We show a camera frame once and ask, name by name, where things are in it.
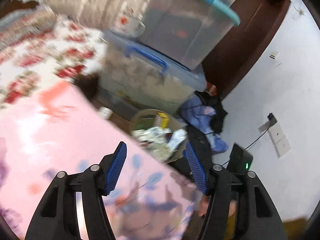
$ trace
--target person's skin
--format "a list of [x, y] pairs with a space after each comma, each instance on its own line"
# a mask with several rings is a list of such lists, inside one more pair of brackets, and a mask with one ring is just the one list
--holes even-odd
[[[206, 214], [207, 209], [209, 205], [209, 196], [203, 195], [201, 200], [200, 200], [200, 206], [199, 206], [199, 216], [202, 217], [203, 215]], [[237, 209], [237, 202], [235, 200], [230, 201], [230, 207], [229, 207], [229, 214], [228, 217], [232, 216], [233, 213]]]

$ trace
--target white switch plate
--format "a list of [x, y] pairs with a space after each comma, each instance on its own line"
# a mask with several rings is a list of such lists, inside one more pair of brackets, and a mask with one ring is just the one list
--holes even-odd
[[268, 130], [271, 139], [273, 141], [273, 144], [276, 144], [278, 141], [280, 141], [285, 135], [283, 133], [283, 130], [280, 127], [279, 122], [276, 122], [273, 126], [271, 126]]
[[281, 140], [275, 144], [275, 147], [279, 157], [283, 156], [285, 153], [287, 153], [291, 149], [286, 136], [282, 137]]

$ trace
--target blue cloth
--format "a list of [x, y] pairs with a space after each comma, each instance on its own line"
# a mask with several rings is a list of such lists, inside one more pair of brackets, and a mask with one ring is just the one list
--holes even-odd
[[197, 96], [185, 101], [180, 107], [181, 117], [206, 135], [211, 149], [215, 152], [224, 152], [228, 149], [228, 145], [210, 127], [211, 117], [215, 114], [216, 111], [211, 106], [204, 106]]

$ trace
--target silver screw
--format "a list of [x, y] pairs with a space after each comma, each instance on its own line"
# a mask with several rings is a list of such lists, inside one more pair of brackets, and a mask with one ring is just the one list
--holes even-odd
[[65, 174], [66, 173], [64, 171], [60, 171], [60, 172], [58, 172], [57, 177], [58, 178], [63, 178]]
[[91, 166], [90, 170], [97, 171], [99, 168], [100, 168], [99, 165], [95, 164]]
[[222, 170], [222, 166], [220, 164], [215, 164], [213, 165], [213, 169], [216, 171], [221, 171]]
[[254, 178], [256, 176], [256, 174], [254, 173], [254, 171], [248, 171], [248, 176], [250, 178]]

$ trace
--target blue handle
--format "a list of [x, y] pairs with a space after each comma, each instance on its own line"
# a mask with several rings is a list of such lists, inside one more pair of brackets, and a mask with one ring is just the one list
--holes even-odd
[[164, 62], [163, 60], [159, 59], [158, 57], [156, 57], [155, 55], [152, 55], [149, 52], [144, 51], [143, 49], [138, 49], [137, 47], [134, 46], [127, 46], [127, 48], [124, 51], [124, 56], [125, 57], [129, 57], [130, 54], [132, 52], [136, 52], [144, 57], [146, 57], [147, 59], [152, 60], [153, 62], [157, 63], [158, 65], [160, 65], [162, 68], [162, 71], [160, 72], [160, 76], [162, 76], [164, 74], [164, 72], [167, 70], [167, 64], [166, 62]]

